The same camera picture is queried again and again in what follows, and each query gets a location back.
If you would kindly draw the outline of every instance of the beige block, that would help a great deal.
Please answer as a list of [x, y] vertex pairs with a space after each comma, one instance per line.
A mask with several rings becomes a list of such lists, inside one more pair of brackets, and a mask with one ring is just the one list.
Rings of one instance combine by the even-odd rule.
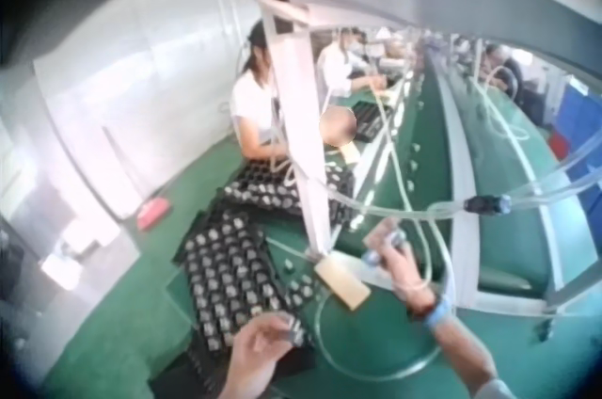
[[315, 266], [315, 271], [351, 311], [356, 310], [370, 295], [370, 288], [332, 257], [321, 260]]

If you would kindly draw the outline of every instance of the woman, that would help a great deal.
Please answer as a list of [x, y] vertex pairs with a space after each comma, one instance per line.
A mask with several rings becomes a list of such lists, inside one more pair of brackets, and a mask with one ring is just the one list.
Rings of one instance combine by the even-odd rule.
[[251, 53], [234, 84], [230, 113], [234, 131], [247, 159], [286, 156], [286, 145], [272, 146], [272, 100], [276, 88], [272, 80], [272, 59], [267, 49], [263, 23], [257, 22], [248, 36]]
[[[316, 70], [321, 101], [329, 101], [331, 96], [347, 98], [352, 92], [370, 85], [376, 89], [385, 88], [385, 76], [366, 75], [370, 67], [368, 63], [350, 52], [356, 43], [358, 39], [354, 29], [344, 27], [337, 38], [320, 53]], [[353, 77], [357, 76], [358, 71], [362, 72], [360, 77]]]

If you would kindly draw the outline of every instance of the white shirt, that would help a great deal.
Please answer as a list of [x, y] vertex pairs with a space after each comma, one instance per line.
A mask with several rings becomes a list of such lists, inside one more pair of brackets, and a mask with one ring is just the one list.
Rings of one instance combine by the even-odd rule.
[[265, 143], [272, 136], [272, 99], [276, 95], [271, 86], [261, 87], [247, 70], [236, 80], [230, 99], [230, 114], [234, 132], [241, 143], [239, 118], [253, 121], [259, 130], [260, 143]]
[[485, 383], [474, 395], [474, 399], [515, 399], [504, 382], [494, 378]]
[[337, 40], [326, 46], [318, 56], [316, 74], [318, 93], [321, 102], [332, 90], [331, 96], [348, 97], [351, 95], [351, 79], [348, 78], [352, 69], [365, 69], [368, 64], [353, 53], [347, 53], [347, 59]]

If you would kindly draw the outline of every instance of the hose connector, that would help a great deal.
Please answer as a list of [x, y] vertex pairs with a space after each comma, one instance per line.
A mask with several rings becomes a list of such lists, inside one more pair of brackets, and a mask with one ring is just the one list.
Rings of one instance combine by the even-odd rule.
[[506, 215], [510, 213], [511, 208], [512, 200], [507, 195], [483, 195], [464, 202], [466, 212], [478, 215]]

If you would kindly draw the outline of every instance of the wrist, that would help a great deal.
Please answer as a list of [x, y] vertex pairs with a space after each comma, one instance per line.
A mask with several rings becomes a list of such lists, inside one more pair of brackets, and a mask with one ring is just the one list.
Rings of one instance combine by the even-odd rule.
[[243, 399], [244, 396], [241, 394], [240, 389], [236, 388], [229, 381], [226, 382], [224, 389], [219, 394], [217, 399]]
[[430, 288], [406, 293], [407, 308], [416, 315], [424, 315], [436, 305], [436, 294]]

